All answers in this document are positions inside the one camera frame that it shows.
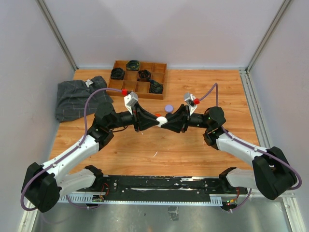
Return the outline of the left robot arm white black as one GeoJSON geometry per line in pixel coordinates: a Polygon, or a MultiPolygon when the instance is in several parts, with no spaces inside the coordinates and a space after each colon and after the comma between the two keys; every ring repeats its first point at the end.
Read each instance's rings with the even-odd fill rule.
{"type": "Polygon", "coordinates": [[[111,103],[105,102],[95,112],[93,124],[85,129],[84,136],[66,151],[42,165],[32,163],[26,171],[20,199],[24,210],[27,199],[33,204],[33,210],[47,212],[62,197],[70,193],[90,188],[98,191],[103,187],[99,170],[93,166],[80,172],[69,172],[89,156],[104,148],[113,138],[113,129],[134,126],[135,131],[143,131],[159,125],[155,115],[140,107],[138,103],[127,105],[125,112],[117,113],[111,103]]]}

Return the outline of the white earbud charging case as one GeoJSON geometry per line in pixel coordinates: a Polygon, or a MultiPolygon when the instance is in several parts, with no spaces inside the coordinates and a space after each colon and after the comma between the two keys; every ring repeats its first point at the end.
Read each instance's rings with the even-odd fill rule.
{"type": "Polygon", "coordinates": [[[168,120],[164,116],[159,116],[156,118],[156,120],[159,122],[157,125],[158,127],[161,127],[162,125],[168,122],[168,120]]]}

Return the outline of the purple earbud charging case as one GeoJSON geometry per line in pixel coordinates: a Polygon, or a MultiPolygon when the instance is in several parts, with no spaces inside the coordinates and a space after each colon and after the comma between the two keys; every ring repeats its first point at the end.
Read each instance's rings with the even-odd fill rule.
{"type": "Polygon", "coordinates": [[[172,113],[174,110],[173,106],[170,104],[166,105],[164,109],[165,109],[165,112],[167,113],[172,113]]]}

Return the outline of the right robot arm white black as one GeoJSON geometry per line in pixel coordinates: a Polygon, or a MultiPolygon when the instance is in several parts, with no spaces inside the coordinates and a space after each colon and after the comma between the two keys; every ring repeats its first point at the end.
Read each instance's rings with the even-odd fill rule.
{"type": "Polygon", "coordinates": [[[252,167],[252,171],[231,167],[222,172],[219,189],[230,193],[236,187],[257,189],[270,200],[290,190],[297,177],[283,152],[277,148],[265,148],[246,142],[223,128],[226,122],[223,109],[215,106],[197,114],[194,107],[181,105],[173,114],[159,117],[161,128],[180,133],[188,127],[204,128],[204,141],[216,150],[227,152],[252,167]]]}

